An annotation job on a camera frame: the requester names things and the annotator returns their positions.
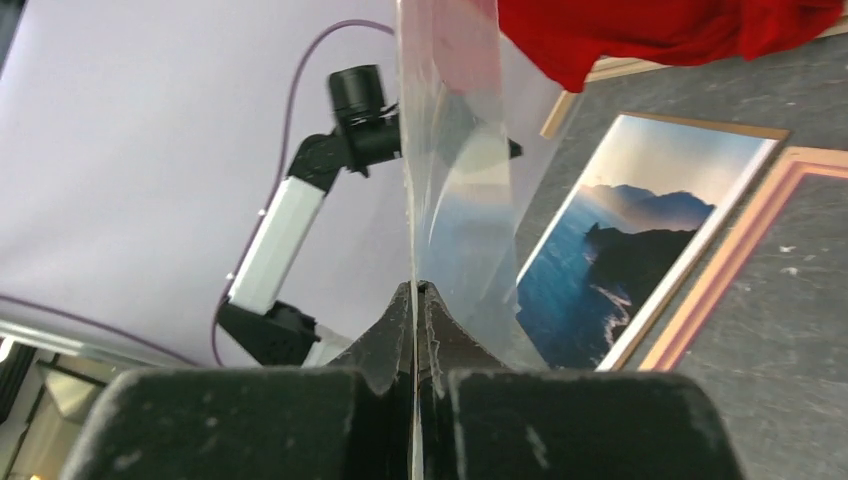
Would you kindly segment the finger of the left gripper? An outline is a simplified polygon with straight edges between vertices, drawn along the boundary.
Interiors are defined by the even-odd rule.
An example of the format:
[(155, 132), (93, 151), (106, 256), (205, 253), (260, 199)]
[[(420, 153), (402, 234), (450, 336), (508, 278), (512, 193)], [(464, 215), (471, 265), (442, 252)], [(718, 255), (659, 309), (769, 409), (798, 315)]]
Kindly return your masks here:
[(523, 155), (523, 147), (516, 141), (508, 140), (509, 158), (514, 159)]

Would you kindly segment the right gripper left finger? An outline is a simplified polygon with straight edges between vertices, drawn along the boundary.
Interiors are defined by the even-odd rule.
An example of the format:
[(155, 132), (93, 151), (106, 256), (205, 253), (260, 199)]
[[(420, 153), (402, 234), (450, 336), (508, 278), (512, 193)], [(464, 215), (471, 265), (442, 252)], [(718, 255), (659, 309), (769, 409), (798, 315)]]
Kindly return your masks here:
[(405, 479), (415, 292), (320, 367), (137, 369), (95, 403), (64, 479)]

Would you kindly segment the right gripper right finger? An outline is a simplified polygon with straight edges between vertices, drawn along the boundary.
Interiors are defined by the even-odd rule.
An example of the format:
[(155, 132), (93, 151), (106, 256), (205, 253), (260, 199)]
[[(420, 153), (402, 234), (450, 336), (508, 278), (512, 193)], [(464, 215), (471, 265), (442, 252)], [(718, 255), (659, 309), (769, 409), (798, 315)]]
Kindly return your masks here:
[(513, 371), (417, 288), (427, 479), (740, 479), (719, 412), (674, 373)]

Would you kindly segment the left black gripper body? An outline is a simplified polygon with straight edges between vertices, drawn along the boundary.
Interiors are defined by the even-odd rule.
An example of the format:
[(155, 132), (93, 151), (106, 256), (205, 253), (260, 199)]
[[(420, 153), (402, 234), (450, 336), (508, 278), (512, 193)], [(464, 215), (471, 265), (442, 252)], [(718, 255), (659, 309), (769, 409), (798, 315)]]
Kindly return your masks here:
[(376, 64), (331, 73), (327, 87), (348, 167), (370, 167), (402, 156), (399, 107), (386, 104)]

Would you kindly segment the clear plastic sheet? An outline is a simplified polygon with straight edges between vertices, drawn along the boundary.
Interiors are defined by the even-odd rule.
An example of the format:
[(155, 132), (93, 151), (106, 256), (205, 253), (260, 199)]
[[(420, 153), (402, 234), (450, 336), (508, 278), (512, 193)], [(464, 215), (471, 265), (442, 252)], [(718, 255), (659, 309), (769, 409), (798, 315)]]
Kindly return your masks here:
[(401, 1), (397, 42), (418, 292), (410, 475), (421, 479), (440, 356), (543, 366), (516, 319), (516, 236), (558, 147), (543, 124), (561, 90), (500, 31), (493, 1)]

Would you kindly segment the landscape photo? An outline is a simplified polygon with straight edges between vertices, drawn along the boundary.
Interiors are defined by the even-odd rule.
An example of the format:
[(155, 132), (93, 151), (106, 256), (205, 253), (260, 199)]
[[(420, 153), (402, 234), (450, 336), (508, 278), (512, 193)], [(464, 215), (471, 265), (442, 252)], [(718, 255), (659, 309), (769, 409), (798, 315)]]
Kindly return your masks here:
[(517, 320), (545, 364), (617, 368), (788, 136), (618, 115), (518, 276)]

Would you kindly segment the pink wooden picture frame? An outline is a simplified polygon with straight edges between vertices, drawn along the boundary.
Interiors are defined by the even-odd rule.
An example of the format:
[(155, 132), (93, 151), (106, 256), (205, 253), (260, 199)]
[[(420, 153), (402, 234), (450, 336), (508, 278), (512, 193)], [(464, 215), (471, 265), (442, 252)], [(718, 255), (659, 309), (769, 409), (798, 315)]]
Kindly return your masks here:
[(642, 360), (640, 371), (670, 371), (676, 367), (791, 195), (810, 175), (845, 180), (847, 153), (811, 147), (784, 150)]

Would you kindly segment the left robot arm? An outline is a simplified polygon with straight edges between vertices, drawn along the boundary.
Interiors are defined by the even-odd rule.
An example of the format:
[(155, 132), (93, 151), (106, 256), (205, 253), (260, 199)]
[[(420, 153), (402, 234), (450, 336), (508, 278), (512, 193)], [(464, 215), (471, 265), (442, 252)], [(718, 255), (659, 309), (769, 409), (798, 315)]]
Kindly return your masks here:
[(343, 171), (367, 175), (395, 159), (406, 166), (412, 276), (441, 294), (454, 320), (497, 359), (522, 365), (534, 350), (516, 321), (515, 212), (501, 78), (444, 69), (403, 81), (385, 101), (379, 69), (332, 73), (336, 121), (307, 137), (261, 213), (216, 320), (263, 365), (280, 320), (298, 311), (279, 292), (327, 194)]

